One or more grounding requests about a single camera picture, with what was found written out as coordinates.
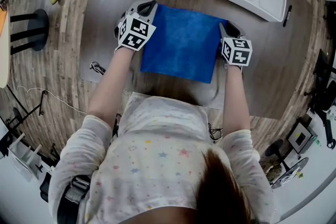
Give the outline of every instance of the black stool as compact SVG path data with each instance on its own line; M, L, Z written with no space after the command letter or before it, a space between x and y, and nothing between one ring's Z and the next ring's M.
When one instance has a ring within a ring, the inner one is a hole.
M43 9L38 9L32 14L11 16L11 23L22 20L29 20L27 30L10 35L10 41L14 42L23 38L28 38L28 43L11 47L10 55L16 54L20 51L32 48L35 51L42 50L47 43L49 34L49 18Z

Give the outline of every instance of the blue towel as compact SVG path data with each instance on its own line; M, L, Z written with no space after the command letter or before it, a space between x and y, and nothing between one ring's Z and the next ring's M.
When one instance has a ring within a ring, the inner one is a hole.
M219 23L226 20L188 10L159 5L156 30L145 45L141 72L152 72L211 83Z

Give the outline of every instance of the black cable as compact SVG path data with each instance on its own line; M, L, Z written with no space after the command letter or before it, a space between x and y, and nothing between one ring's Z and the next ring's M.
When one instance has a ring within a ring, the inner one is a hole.
M220 140L220 139L223 137L223 134L222 134L222 130L223 130L223 128L220 128L220 129L212 129L210 123L208 123L208 127L209 127L209 134L210 134L210 137L211 137L211 139L212 139L214 142ZM219 138L215 138L215 137L214 137L214 134L217 133L217 132L220 132L220 136L219 136Z
M92 62L90 64L90 69L93 69L98 74L104 75L106 72L106 69L101 67L98 62Z

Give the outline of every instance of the white cable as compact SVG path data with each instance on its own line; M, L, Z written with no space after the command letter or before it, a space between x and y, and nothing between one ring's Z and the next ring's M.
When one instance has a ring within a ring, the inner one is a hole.
M55 97L56 99L58 99L58 100L61 101L62 103L66 104L67 106L71 107L72 109L78 111L79 113L86 114L86 112L83 112L83 111L80 111L80 110L78 110L78 109L75 109L73 106L70 106L68 103L66 103L66 102L64 102L63 100L59 99L56 95L54 95L52 92L50 92L50 91L48 91L48 90L46 90L46 89L43 89L43 88L40 88L40 87L36 87L36 88L30 88L29 90L27 90L26 87L24 87L24 86L18 86L18 87L16 88L16 91L14 92L14 94L17 92L17 90L18 90L19 88L24 88L24 89L26 90L27 93L28 93L30 90L44 90L44 91L47 91L47 92L49 92L53 97Z

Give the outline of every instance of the dark hair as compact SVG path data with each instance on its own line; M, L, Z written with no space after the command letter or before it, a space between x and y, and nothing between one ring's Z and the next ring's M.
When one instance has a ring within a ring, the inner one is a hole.
M196 193L196 223L251 224L252 212L232 172L212 150Z

